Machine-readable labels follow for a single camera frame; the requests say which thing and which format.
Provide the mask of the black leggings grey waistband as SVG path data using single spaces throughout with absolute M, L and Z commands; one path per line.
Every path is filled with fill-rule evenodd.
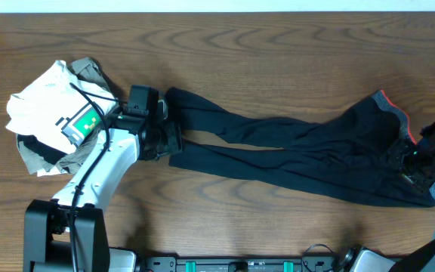
M 206 131 L 225 141 L 222 147 L 187 141 L 169 159 L 175 168 L 368 206 L 435 206 L 431 194 L 414 190 L 390 161 L 415 139 L 409 117 L 383 91 L 325 123 L 251 119 L 178 88 L 168 90 L 165 98 L 182 129 Z

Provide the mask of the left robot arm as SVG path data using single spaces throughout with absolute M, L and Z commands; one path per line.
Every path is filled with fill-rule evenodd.
M 127 170 L 182 150 L 168 119 L 114 115 L 70 182 L 49 201 L 34 199 L 24 218 L 24 271 L 139 271 L 137 254 L 109 245 L 104 212 Z

